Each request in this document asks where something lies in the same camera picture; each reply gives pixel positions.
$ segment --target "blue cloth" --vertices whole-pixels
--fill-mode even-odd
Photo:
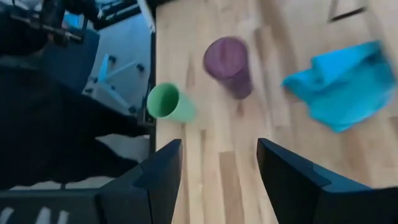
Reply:
[[[285,86],[306,102],[311,117],[344,131],[385,106],[395,79],[379,42],[312,58],[312,68],[287,77]]]

